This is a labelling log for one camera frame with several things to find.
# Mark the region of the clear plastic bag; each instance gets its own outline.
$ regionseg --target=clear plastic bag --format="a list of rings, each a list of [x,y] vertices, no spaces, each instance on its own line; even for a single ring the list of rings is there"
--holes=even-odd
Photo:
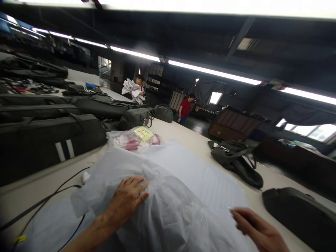
[[[151,145],[160,145],[163,139],[143,126],[128,131],[111,131],[107,133],[108,149],[120,147],[135,153],[141,153]]]

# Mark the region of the blue object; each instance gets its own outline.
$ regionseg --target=blue object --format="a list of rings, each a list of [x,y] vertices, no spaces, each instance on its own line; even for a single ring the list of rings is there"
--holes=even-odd
[[[90,86],[92,88],[96,88],[97,87],[95,84],[90,84],[88,82],[85,82],[85,86]]]

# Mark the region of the ceiling beam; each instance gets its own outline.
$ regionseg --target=ceiling beam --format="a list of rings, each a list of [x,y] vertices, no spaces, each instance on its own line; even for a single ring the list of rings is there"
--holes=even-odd
[[[245,23],[243,24],[242,28],[240,29],[237,38],[235,39],[233,45],[231,45],[231,49],[229,51],[229,53],[227,54],[225,61],[227,62],[232,55],[235,53],[235,51],[237,50],[239,44],[241,43],[241,41],[243,40],[243,38],[245,37],[246,33],[248,32],[248,30],[251,28],[251,26],[253,25],[254,21],[256,18],[254,17],[248,17],[245,20]]]

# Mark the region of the white stripe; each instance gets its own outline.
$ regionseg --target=white stripe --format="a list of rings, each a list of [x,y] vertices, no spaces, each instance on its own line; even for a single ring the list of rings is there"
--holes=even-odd
[[[68,139],[66,142],[67,142],[66,144],[67,144],[67,146],[68,146],[68,150],[69,150],[70,158],[72,158],[72,157],[75,156],[75,153],[74,153],[74,150],[73,150],[73,147],[72,147],[71,139]]]
[[[85,90],[86,92],[88,92],[88,93],[89,93],[89,92],[91,92],[91,93],[95,93],[95,91],[88,90],[87,87],[86,87],[85,85],[82,85],[82,86],[84,87],[84,90]]]
[[[61,162],[65,161],[64,152],[63,152],[61,143],[60,142],[55,143],[55,146],[56,146],[60,161]]]

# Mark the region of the person's left hand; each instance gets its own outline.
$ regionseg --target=person's left hand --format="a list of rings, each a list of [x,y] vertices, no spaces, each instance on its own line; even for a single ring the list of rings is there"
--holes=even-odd
[[[103,220],[118,230],[148,198],[149,193],[143,191],[147,184],[141,176],[123,179],[103,213]]]

